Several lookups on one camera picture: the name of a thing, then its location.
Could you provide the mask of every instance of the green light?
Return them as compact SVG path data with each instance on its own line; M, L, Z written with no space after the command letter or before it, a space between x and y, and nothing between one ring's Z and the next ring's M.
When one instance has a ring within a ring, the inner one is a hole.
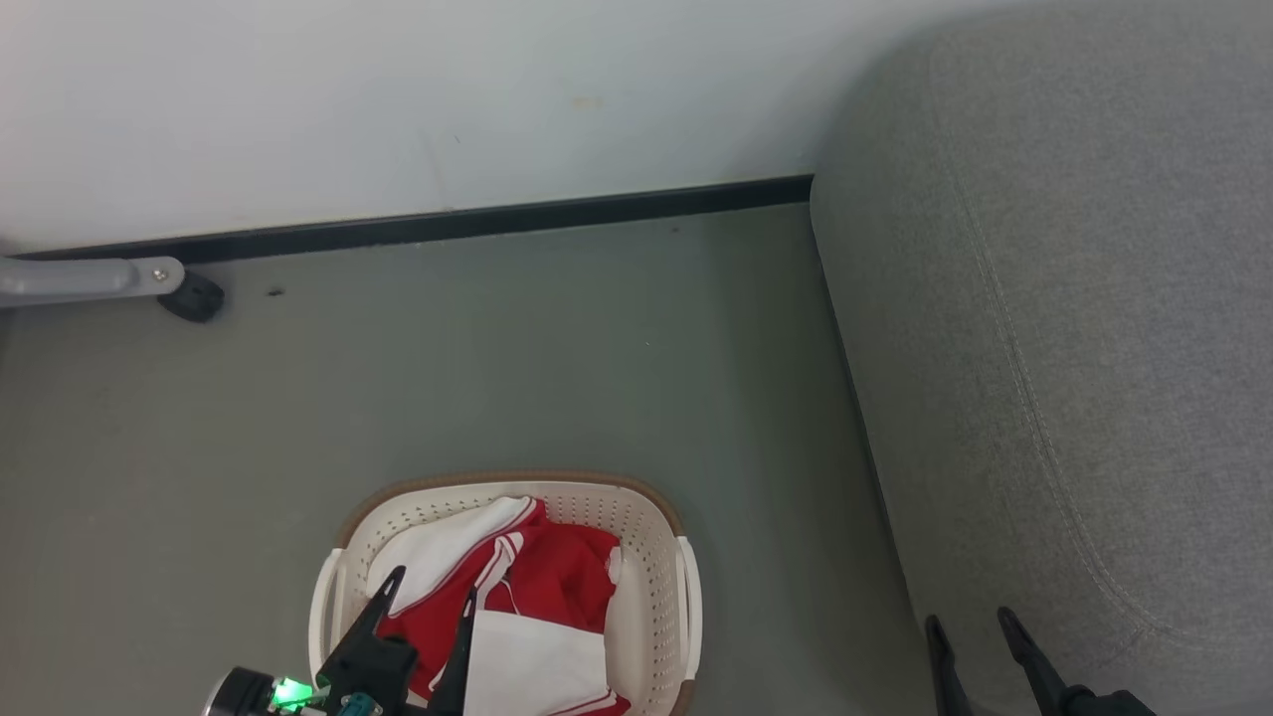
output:
M309 703L313 694L313 687L284 678L279 682L279 685L274 688L274 696L270 697L270 703L284 713L294 713Z

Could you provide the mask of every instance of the laundry basket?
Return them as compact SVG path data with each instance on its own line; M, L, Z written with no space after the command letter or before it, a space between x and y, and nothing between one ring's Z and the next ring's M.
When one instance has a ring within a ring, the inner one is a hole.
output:
M309 670L318 669L367 604L368 567L395 534L490 503L537 497L556 522L619 536L622 571L606 618L610 685L629 713L680 716L690 706L703 646L703 591L694 549L671 505L636 480L597 473L479 473L391 485L345 522L318 573L309 609ZM412 694L419 703L419 697Z

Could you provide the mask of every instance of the black wheel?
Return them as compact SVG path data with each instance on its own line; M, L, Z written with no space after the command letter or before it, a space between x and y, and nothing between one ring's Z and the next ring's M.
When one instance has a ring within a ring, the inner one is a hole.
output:
M225 292L204 276L186 271L186 278L177 290L158 298L159 304L169 313L196 324L206 324L222 310Z

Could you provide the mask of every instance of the red clothing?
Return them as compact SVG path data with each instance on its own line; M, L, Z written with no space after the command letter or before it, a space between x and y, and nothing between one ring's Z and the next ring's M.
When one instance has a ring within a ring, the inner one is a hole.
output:
M468 550L432 594L386 618L379 636L402 636L419 651L410 687L432 698L470 591L477 590L479 609L601 634L615 594L611 575L617 569L611 569L611 559L617 559L617 547L619 538L602 530L549 521L544 503L535 501L524 519ZM628 707L626 699L610 692L558 713L619 716Z

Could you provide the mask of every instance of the gray sofa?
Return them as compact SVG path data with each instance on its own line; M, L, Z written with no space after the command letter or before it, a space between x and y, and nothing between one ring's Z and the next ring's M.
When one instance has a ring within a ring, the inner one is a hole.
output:
M1273 713L1273 3L1043 4L855 92L813 227L917 617L1160 715Z

